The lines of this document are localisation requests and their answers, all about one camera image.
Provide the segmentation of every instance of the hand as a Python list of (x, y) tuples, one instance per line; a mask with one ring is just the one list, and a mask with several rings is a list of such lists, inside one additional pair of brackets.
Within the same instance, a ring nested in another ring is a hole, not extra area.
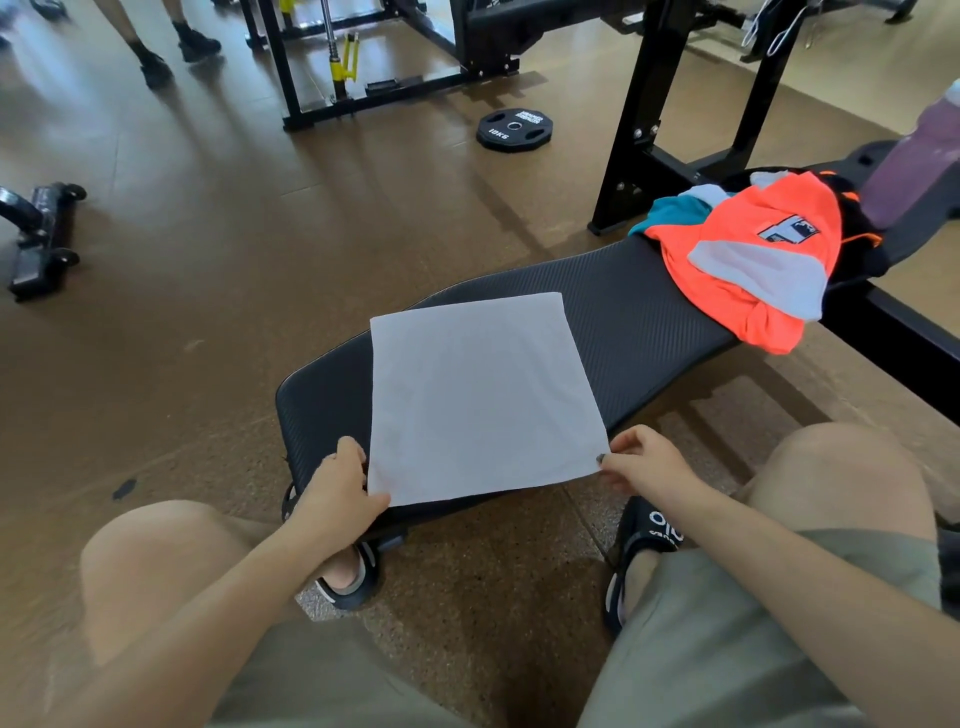
[(320, 561), (354, 544), (390, 505), (390, 494), (368, 495), (364, 490), (365, 462), (367, 454), (356, 440), (340, 438), (337, 451), (313, 473), (283, 526), (328, 551), (318, 554)]
[(680, 451), (647, 425), (624, 430), (611, 440), (612, 454), (600, 461), (603, 479), (661, 507), (663, 495), (685, 483), (701, 482)]

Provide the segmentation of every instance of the shorts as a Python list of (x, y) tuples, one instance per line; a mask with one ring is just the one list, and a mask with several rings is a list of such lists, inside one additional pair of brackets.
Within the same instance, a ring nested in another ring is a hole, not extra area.
[[(803, 535), (940, 609), (935, 544), (880, 531)], [(578, 726), (867, 724), (763, 607), (693, 549), (663, 557)], [(468, 728), (398, 678), (357, 619), (271, 628), (208, 725)]]

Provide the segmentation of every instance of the weight plate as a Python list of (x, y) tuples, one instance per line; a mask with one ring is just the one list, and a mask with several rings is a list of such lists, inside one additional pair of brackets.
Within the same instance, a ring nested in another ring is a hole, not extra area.
[(553, 136), (553, 122), (540, 111), (501, 109), (487, 114), (477, 127), (477, 141), (496, 152), (529, 152)]

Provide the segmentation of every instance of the forearm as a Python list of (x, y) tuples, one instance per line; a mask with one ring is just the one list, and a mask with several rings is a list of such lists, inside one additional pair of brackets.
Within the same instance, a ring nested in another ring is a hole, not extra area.
[(58, 728), (199, 728), (315, 566), (281, 528), (44, 722)]
[(876, 725), (956, 724), (960, 625), (708, 486), (657, 495)]

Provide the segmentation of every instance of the purple bottle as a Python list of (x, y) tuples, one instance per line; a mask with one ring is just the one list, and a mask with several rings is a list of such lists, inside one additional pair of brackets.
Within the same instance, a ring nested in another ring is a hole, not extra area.
[(960, 159), (960, 79), (924, 109), (860, 189), (860, 204), (880, 230), (892, 227)]

